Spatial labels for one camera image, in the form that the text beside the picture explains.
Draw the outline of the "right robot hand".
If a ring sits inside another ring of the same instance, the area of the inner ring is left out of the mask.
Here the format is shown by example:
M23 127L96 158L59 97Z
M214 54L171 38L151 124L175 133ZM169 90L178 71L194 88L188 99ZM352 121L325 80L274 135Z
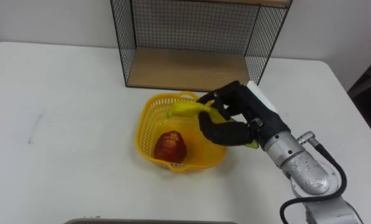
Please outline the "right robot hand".
M214 101L213 108L218 110L225 122L216 124L207 112L200 112L199 128L204 137L215 144L242 146L257 141L264 146L276 135L291 131L278 113L269 109L237 80L197 100L201 104L209 101Z

